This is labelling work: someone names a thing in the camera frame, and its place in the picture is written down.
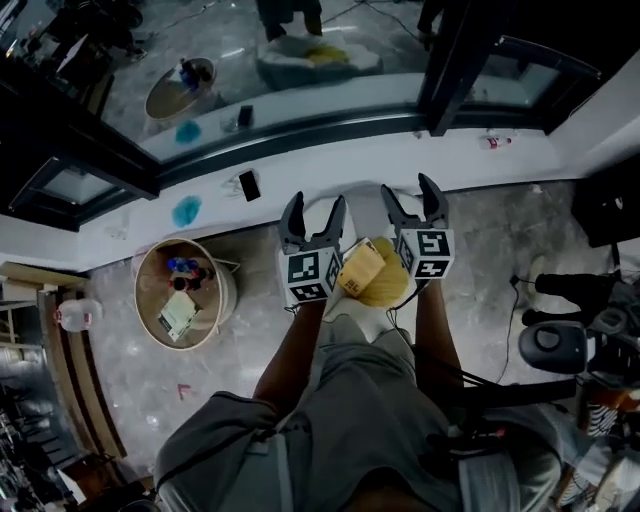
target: trash bag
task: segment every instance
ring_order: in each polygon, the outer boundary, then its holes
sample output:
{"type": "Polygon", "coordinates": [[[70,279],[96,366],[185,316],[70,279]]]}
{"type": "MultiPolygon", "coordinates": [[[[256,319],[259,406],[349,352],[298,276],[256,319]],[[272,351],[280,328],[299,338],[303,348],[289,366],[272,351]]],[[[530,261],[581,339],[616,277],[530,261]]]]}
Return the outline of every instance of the trash bag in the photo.
{"type": "Polygon", "coordinates": [[[258,72],[274,90],[382,73],[382,59],[339,37],[281,36],[258,49],[258,72]]]}

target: window frame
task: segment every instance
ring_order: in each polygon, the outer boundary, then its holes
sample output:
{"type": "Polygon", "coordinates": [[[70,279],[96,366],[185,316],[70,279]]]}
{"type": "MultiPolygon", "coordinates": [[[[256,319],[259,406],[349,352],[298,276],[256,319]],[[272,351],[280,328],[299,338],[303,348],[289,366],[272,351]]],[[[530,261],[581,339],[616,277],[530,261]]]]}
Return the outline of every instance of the window frame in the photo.
{"type": "Polygon", "coordinates": [[[0,61],[0,101],[7,105],[0,112],[0,134],[11,131],[51,154],[27,176],[8,211],[1,213],[78,231],[100,215],[139,198],[154,199],[162,189],[183,181],[315,145],[423,130],[437,137],[457,128],[531,128],[549,133],[598,90],[601,76],[593,66],[569,55],[505,35],[517,3],[446,3],[415,105],[331,113],[248,129],[164,162],[26,66],[0,61]],[[532,108],[464,104],[492,54],[526,59],[561,74],[532,108]],[[45,193],[46,184],[70,165],[114,187],[82,205],[45,193]]]}

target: black cable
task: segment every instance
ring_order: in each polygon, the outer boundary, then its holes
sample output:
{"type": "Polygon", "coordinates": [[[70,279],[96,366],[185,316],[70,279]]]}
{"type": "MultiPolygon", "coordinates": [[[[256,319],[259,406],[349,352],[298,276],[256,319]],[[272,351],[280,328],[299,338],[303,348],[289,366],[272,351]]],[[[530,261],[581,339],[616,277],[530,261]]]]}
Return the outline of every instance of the black cable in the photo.
{"type": "Polygon", "coordinates": [[[382,14],[383,16],[388,16],[389,18],[391,18],[392,20],[394,20],[398,25],[400,25],[402,27],[402,29],[409,34],[418,44],[420,44],[422,46],[422,41],[420,41],[420,39],[413,33],[411,32],[404,23],[402,23],[402,21],[400,21],[400,18],[398,18],[397,16],[394,16],[393,14],[390,14],[388,12],[384,12],[381,11],[380,9],[376,9],[373,5],[371,5],[371,3],[369,1],[365,1],[362,0],[360,3],[366,5],[367,7],[369,7],[369,9],[373,9],[374,11],[376,11],[379,14],[382,14]]]}
{"type": "Polygon", "coordinates": [[[404,23],[402,23],[400,18],[398,18],[397,16],[394,16],[391,13],[381,11],[380,9],[377,9],[373,5],[371,5],[371,4],[390,4],[390,3],[396,3],[396,2],[394,2],[393,0],[355,0],[355,4],[354,5],[352,5],[351,7],[347,8],[347,9],[345,9],[344,11],[340,11],[338,14],[336,14],[334,16],[331,16],[330,18],[327,18],[326,20],[323,20],[322,21],[322,25],[324,26],[327,23],[339,18],[343,14],[347,14],[348,12],[352,11],[356,7],[360,7],[361,5],[366,5],[370,9],[373,9],[374,11],[376,11],[378,14],[382,14],[383,16],[387,16],[387,17],[391,18],[392,20],[394,20],[398,25],[400,25],[402,27],[402,29],[407,34],[409,34],[415,41],[417,41],[420,45],[422,45],[422,41],[420,41],[420,39],[413,32],[411,32],[406,27],[406,25],[404,23]]]}
{"type": "Polygon", "coordinates": [[[507,366],[509,366],[509,353],[510,353],[510,346],[511,346],[511,344],[509,343],[509,338],[511,337],[511,324],[513,323],[513,315],[516,312],[516,306],[518,305],[518,301],[520,300],[520,292],[516,288],[516,284],[518,283],[518,281],[523,281],[527,283],[529,282],[529,281],[524,281],[524,279],[520,279],[517,276],[513,276],[509,280],[509,284],[511,285],[513,290],[516,292],[516,300],[513,301],[513,307],[511,308],[511,315],[509,315],[509,330],[507,331],[507,357],[504,362],[504,367],[502,368],[502,373],[500,373],[500,377],[498,377],[496,384],[500,384],[502,377],[504,377],[504,373],[507,371],[507,366]]]}

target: marble floor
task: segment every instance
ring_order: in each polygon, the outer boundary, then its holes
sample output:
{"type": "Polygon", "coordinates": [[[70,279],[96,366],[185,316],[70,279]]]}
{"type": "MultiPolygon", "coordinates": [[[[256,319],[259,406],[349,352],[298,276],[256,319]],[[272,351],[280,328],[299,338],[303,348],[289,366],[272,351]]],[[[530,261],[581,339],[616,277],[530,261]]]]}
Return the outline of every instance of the marble floor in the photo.
{"type": "MultiPolygon", "coordinates": [[[[377,53],[385,74],[423,73],[428,54],[415,39],[421,2],[390,0],[373,2],[373,7],[397,17],[413,36],[398,21],[353,0],[322,0],[325,35],[377,53]]],[[[256,68],[257,49],[266,37],[255,0],[149,0],[140,10],[144,22],[134,35],[156,35],[145,44],[148,55],[143,60],[120,62],[102,115],[103,121],[134,142],[167,128],[147,120],[145,100],[181,57],[206,57],[217,67],[215,89],[220,100],[197,114],[272,92],[256,68]]],[[[300,14],[285,27],[290,35],[306,33],[300,14]]]]}
{"type": "MultiPolygon", "coordinates": [[[[608,250],[589,248],[571,216],[571,196],[572,184],[567,182],[448,194],[456,261],[443,286],[465,370],[492,381],[502,372],[515,299],[509,278],[525,277],[536,256],[546,256],[546,272],[606,270],[608,250]]],[[[223,389],[244,396],[252,393],[291,323],[282,309],[284,298],[274,270],[275,226],[201,243],[218,258],[242,263],[235,274],[239,302],[219,336],[184,353],[163,348],[144,331],[135,311],[130,260],[91,275],[89,294],[105,310],[104,320],[91,332],[96,366],[129,453],[127,462],[140,475],[150,471],[163,441],[211,394],[223,389]],[[190,386],[182,398],[180,384],[190,386]]],[[[520,306],[525,304],[522,298],[520,306]]],[[[555,312],[573,309],[556,297],[537,297],[535,305],[555,312]]],[[[516,319],[502,384],[555,379],[520,358],[518,331],[516,319]]]]}

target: strap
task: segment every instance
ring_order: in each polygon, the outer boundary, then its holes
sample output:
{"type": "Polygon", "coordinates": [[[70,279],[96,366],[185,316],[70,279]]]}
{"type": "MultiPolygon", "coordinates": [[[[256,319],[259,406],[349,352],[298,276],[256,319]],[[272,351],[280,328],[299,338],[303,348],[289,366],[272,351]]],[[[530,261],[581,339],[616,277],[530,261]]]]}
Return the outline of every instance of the strap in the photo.
{"type": "Polygon", "coordinates": [[[464,512],[519,512],[518,477],[505,451],[461,459],[458,471],[464,512]]]}

